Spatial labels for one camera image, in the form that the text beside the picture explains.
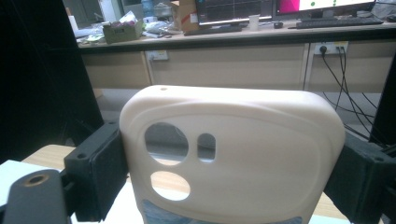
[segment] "monitor screen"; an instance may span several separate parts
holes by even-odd
[[[305,12],[315,9],[358,7],[373,4],[375,0],[276,0],[276,15]]]
[[[248,16],[272,18],[272,0],[195,0],[200,25],[248,21]]]

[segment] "beige cabinet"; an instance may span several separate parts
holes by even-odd
[[[151,85],[143,52],[83,54],[96,89],[141,89]]]
[[[173,49],[167,52],[167,61],[148,60],[153,84],[303,89],[306,44]]]

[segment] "keyboard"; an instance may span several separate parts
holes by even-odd
[[[219,28],[203,29],[203,30],[193,30],[184,33],[184,35],[213,35],[231,32],[241,32],[241,26],[221,26]]]
[[[335,21],[301,21],[296,23],[297,29],[340,27],[340,26],[360,26],[377,25],[384,23],[378,18],[349,18]]]

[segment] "cardboard box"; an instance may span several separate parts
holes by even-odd
[[[180,0],[172,4],[176,27],[184,32],[199,29],[195,0]]]
[[[136,40],[142,35],[142,25],[142,21],[137,21],[134,26],[111,27],[110,25],[104,25],[103,34],[107,44]]]

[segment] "computer mouse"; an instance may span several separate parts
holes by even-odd
[[[282,27],[283,27],[283,22],[281,21],[274,22],[274,29],[280,29]]]
[[[396,14],[388,15],[387,21],[388,22],[396,22]]]

